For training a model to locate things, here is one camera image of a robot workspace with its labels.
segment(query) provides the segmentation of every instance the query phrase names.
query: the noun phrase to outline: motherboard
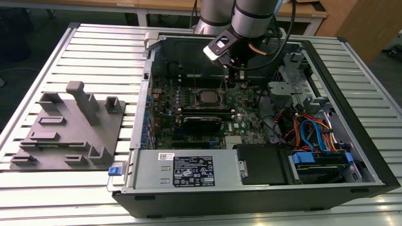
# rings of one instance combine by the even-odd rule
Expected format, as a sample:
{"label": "motherboard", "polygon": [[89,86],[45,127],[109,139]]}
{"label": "motherboard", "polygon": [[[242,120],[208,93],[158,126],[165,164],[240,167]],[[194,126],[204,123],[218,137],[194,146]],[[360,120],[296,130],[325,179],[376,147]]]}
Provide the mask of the motherboard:
{"label": "motherboard", "polygon": [[257,114],[257,87],[182,87],[180,81],[154,82],[157,149],[226,149],[230,142],[266,143]]}

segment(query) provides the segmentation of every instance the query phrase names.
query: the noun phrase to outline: power supply label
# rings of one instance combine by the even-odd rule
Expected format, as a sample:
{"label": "power supply label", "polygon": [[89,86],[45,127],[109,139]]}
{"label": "power supply label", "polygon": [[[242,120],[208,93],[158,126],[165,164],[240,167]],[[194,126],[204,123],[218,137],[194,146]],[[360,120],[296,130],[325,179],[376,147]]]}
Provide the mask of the power supply label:
{"label": "power supply label", "polygon": [[213,156],[174,157],[174,186],[216,186]]}

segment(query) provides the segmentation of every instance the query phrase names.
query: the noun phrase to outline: white sticker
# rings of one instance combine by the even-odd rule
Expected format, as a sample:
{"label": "white sticker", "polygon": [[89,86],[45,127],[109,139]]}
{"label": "white sticker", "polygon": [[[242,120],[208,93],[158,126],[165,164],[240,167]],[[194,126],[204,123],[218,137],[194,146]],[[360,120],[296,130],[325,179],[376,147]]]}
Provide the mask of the white sticker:
{"label": "white sticker", "polygon": [[158,160],[174,160],[176,153],[160,153]]}
{"label": "white sticker", "polygon": [[134,7],[134,4],[125,4],[125,3],[117,3],[118,6],[129,6],[129,7]]}

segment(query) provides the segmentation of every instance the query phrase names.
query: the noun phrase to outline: copper pipe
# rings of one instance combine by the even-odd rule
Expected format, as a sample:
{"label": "copper pipe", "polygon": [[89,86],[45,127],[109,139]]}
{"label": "copper pipe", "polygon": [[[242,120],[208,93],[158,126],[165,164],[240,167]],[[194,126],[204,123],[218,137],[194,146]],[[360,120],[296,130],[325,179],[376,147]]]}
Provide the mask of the copper pipe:
{"label": "copper pipe", "polygon": [[249,44],[249,48],[253,50],[253,52],[256,52],[256,53],[258,53],[258,54],[261,54],[264,56],[269,55],[266,52],[264,52],[258,48],[256,48],[253,44]]}

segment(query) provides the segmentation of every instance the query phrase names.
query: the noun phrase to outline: aluminum slotted table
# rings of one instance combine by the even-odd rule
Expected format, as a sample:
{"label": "aluminum slotted table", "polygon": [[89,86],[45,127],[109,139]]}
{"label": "aluminum slotted table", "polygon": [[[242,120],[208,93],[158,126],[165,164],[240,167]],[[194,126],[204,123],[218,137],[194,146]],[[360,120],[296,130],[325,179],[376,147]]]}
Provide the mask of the aluminum slotted table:
{"label": "aluminum slotted table", "polygon": [[[127,102],[115,162],[129,159],[129,145],[146,58],[148,31],[190,32],[186,29],[73,24],[46,63],[23,102],[0,135],[0,225],[272,225],[367,226],[400,225],[402,188],[376,198],[357,199],[332,210],[205,216],[197,218],[137,219],[119,206],[111,192],[123,177],[106,171],[10,172],[11,156],[19,150],[42,107],[42,92],[65,91],[69,81],[83,81],[97,99],[118,96]],[[337,38],[294,36],[312,41],[349,100],[381,154],[402,183],[402,110],[363,63],[349,44]],[[314,81],[324,93],[317,77]]]}

